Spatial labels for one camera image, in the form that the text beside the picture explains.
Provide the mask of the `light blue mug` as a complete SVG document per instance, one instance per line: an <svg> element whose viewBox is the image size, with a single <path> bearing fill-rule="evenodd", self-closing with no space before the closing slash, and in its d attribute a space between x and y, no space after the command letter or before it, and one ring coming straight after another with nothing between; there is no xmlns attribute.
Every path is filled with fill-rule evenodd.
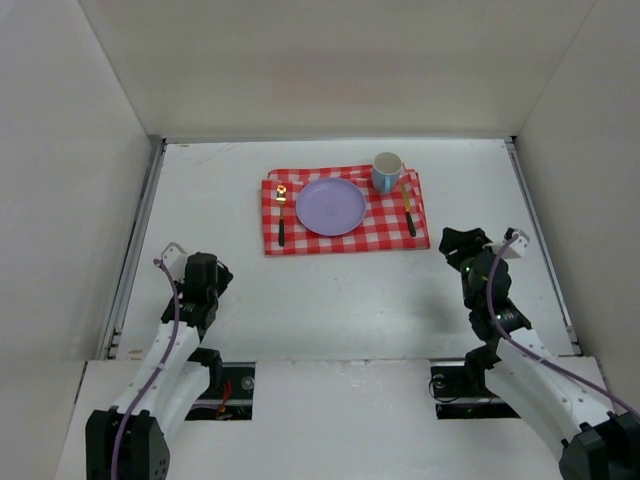
<svg viewBox="0 0 640 480"><path fill-rule="evenodd" d="M397 184L403 170L403 162L397 154L379 153L373 159L371 170L374 189L381 195L389 194Z"/></svg>

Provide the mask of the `purple plastic plate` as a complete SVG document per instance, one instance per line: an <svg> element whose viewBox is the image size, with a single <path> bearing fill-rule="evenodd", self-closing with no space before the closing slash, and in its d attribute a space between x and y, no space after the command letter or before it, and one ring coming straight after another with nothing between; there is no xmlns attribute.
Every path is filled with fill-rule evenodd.
<svg viewBox="0 0 640 480"><path fill-rule="evenodd" d="M342 178L317 179L302 188L295 201L299 222L312 233L335 237L350 233L364 220L363 192Z"/></svg>

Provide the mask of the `red white checkered cloth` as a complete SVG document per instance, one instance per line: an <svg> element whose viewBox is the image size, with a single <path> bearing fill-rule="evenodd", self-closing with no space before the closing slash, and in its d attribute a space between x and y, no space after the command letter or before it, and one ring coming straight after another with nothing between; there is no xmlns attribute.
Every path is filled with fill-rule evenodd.
<svg viewBox="0 0 640 480"><path fill-rule="evenodd" d="M386 195L372 185L370 165L324 168L282 168L270 171L261 183L261 216L264 253L270 256L356 253L384 250L428 249L430 238L420 177L404 167L398 185ZM297 219L295 201L302 188L322 178L342 178L354 183L365 195L367 211L363 222L350 233L328 237L312 233ZM285 185L285 246L278 243L279 206L276 187ZM417 235L407 228L400 184L408 190L411 215Z"/></svg>

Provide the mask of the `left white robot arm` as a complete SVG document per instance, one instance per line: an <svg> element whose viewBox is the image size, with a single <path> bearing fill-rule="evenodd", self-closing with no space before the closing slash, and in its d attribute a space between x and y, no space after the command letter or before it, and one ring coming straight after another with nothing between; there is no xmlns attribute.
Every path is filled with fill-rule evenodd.
<svg viewBox="0 0 640 480"><path fill-rule="evenodd" d="M210 253L189 254L169 243L154 264L169 280L171 298L152 346L134 378L85 426L89 479L164 479L169 443L197 399L223 378L218 351L202 347L219 298L233 279Z"/></svg>

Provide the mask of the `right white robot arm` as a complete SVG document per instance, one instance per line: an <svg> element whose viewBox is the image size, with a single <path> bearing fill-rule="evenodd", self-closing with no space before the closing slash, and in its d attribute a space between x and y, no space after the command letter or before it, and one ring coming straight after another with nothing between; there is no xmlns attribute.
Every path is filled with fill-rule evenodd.
<svg viewBox="0 0 640 480"><path fill-rule="evenodd" d="M471 382L503 400L545 443L564 479L636 479L639 413L558 363L509 297L508 262L530 238L510 228L496 243L476 228L444 228L438 250L461 278L469 322L482 346L469 352Z"/></svg>

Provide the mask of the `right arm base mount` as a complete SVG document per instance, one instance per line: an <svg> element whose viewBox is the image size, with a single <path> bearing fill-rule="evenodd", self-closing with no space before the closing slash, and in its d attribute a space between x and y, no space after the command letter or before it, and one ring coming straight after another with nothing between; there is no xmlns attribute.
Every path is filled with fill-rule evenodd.
<svg viewBox="0 0 640 480"><path fill-rule="evenodd" d="M484 374L498 361L495 352L482 346L463 361L430 364L429 394L438 420L516 419L519 415L487 389Z"/></svg>

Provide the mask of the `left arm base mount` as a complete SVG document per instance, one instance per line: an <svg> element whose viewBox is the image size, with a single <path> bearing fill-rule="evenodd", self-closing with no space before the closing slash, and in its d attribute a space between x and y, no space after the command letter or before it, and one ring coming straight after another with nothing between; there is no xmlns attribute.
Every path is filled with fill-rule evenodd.
<svg viewBox="0 0 640 480"><path fill-rule="evenodd" d="M256 365L224 362L218 350L199 348L189 358L209 370L209 386L194 402L187 421L248 421L253 416Z"/></svg>

